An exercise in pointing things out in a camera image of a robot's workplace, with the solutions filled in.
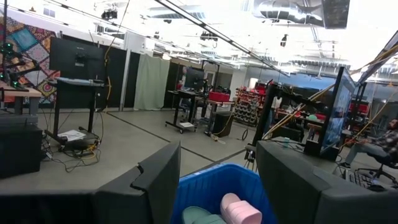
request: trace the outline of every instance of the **black monitor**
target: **black monitor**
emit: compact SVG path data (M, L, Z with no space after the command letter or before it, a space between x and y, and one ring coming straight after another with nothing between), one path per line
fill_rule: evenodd
M200 90L203 88L205 72L202 69L188 68L185 74L184 87Z
M354 94L356 84L345 67L340 67L336 84L333 89L328 114L320 132L318 143L322 149L333 147L340 141L351 98Z
M94 45L51 37L49 67L61 71L61 76L65 72L73 78L102 79L104 51Z

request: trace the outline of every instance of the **concrete floor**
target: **concrete floor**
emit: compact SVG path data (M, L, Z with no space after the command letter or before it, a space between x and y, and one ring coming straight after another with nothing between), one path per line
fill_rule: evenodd
M60 132L86 127L88 113L74 111L60 115L60 124L69 116ZM182 158L180 175L187 175L203 167L220 162L244 164L244 146L251 141L254 130L250 129L245 141L241 138L246 127L234 124L228 137L221 138L225 144L214 142L203 134L204 128L196 133L187 131L180 134L177 129L167 126L166 120L173 118L172 111L129 111L109 112L102 114L104 121L104 137L101 149L100 162L87 167L78 167L71 173L66 173L64 166L56 162L42 162L40 172L18 175L0 180L0 190L64 190L64 189L96 189L113 180L125 171L134 167L155 151L171 141L181 141ZM40 114L39 127L46 129L49 113ZM101 118L95 114L94 130L101 135ZM349 149L344 149L341 156L345 158ZM54 153L55 159L69 161L71 158ZM73 166L77 161L67 162ZM379 164L365 154L359 154L353 162L354 169L359 167L378 168ZM386 168L386 171L398 177L398 171Z

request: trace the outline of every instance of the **black panel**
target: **black panel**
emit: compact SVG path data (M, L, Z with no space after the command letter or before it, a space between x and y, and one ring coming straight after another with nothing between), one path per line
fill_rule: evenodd
M134 101L136 98L136 84L137 84L139 58L140 54L131 52L129 73L127 77L126 97L124 99L124 107L126 108L134 107Z
M166 92L164 95L164 105L163 105L164 108L172 107L173 95L167 91L176 89L179 74L180 73L182 74L182 71L180 71L180 67L182 70L182 66L180 66L179 64L170 62L169 75L167 76L167 83L166 83Z
M89 41L77 39L74 37L70 37L67 35L63 35L64 39L67 40L72 40L75 42L79 42L82 44L94 44ZM105 45L100 45L102 49L106 52L108 49L108 46ZM108 62L108 75L109 78L111 79L111 84L112 84L112 89L111 89L111 95L109 96L109 101L108 101L108 106L109 107L119 107L120 104L120 97L121 97L121 89L122 89L122 83L123 83L123 73L124 73L124 65L126 61L126 51L121 50L121 49L115 49L114 47L111 47L108 53L109 56L109 62ZM102 77L98 77L98 79L104 79L104 74L102 74ZM67 72L61 72L61 77L65 78L85 78L82 77L79 74L75 73L67 73ZM97 97L96 100L96 107L97 108L102 108L105 106L105 98L106 95L108 94L108 89L100 89L98 91L99 96ZM90 101L90 96L87 93L79 93L79 92L68 92L63 95L63 100L61 102L61 108L87 108L88 103Z

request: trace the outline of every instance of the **white curtain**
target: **white curtain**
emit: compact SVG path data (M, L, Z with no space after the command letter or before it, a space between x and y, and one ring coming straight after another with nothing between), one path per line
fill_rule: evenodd
M169 61L140 56L134 109L159 110L163 107L169 66Z

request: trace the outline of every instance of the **window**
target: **window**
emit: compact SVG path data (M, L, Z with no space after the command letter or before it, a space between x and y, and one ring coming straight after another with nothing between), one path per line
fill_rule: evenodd
M46 16L51 16L51 17L55 18L55 11L51 10L51 9L44 8L43 14L45 14Z

